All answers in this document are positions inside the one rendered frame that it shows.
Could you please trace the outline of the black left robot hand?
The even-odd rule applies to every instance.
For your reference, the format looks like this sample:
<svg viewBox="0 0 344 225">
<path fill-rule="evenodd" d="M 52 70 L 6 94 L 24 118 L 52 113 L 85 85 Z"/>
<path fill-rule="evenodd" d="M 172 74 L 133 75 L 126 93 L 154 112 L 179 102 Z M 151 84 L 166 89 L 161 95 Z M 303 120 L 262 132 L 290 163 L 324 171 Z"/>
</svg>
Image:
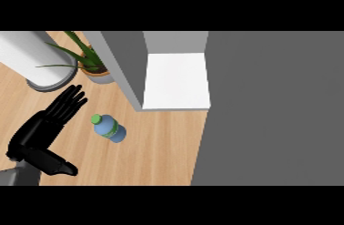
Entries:
<svg viewBox="0 0 344 225">
<path fill-rule="evenodd" d="M 8 158 L 18 162 L 24 160 L 51 176 L 79 174 L 77 167 L 49 147 L 86 102 L 83 86 L 71 85 L 48 108 L 26 121 L 8 144 Z"/>
</svg>

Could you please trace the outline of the blue water bottle green cap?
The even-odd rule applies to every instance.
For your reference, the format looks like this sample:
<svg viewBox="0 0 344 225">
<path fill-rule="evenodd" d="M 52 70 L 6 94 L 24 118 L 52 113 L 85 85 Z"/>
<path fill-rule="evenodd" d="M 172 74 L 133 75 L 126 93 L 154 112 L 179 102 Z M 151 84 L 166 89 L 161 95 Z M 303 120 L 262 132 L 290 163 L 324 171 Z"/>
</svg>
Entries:
<svg viewBox="0 0 344 225">
<path fill-rule="evenodd" d="M 95 114 L 92 116 L 96 133 L 114 143 L 120 143 L 126 136 L 127 130 L 111 115 Z"/>
</svg>

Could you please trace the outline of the open grey cabinet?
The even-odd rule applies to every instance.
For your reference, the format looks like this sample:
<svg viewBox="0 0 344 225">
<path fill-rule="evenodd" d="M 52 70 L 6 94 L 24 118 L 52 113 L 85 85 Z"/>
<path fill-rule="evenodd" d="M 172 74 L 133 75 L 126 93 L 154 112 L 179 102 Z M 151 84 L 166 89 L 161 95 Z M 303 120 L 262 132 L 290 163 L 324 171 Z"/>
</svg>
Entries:
<svg viewBox="0 0 344 225">
<path fill-rule="evenodd" d="M 83 34 L 138 111 L 212 107 L 206 31 L 86 31 Z"/>
</svg>

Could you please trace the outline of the white cylindrical appliance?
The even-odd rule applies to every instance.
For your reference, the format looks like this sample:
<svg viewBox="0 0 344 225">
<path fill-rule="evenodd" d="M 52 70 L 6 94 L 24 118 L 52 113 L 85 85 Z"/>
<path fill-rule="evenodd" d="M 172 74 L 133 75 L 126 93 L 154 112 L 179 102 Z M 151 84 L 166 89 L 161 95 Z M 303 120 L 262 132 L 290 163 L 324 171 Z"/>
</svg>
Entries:
<svg viewBox="0 0 344 225">
<path fill-rule="evenodd" d="M 52 44 L 45 31 L 0 31 L 0 62 L 39 92 L 58 90 L 77 75 L 77 60 Z"/>
</svg>

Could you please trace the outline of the potted green plant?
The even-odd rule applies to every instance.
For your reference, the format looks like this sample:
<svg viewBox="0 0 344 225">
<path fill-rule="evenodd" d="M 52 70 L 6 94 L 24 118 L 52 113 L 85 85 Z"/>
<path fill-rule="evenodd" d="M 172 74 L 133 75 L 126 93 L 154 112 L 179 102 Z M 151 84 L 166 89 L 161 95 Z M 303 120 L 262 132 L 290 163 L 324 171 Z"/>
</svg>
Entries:
<svg viewBox="0 0 344 225">
<path fill-rule="evenodd" d="M 67 48 L 61 47 L 58 44 L 48 43 L 48 45 L 52 46 L 55 49 L 63 50 L 68 54 L 68 56 L 77 61 L 77 66 L 68 64 L 54 64 L 43 65 L 43 67 L 73 67 L 83 71 L 89 79 L 96 84 L 111 84 L 114 82 L 111 71 L 108 70 L 98 56 L 96 50 L 82 41 L 74 31 L 67 31 L 65 34 L 83 51 L 80 55 Z"/>
</svg>

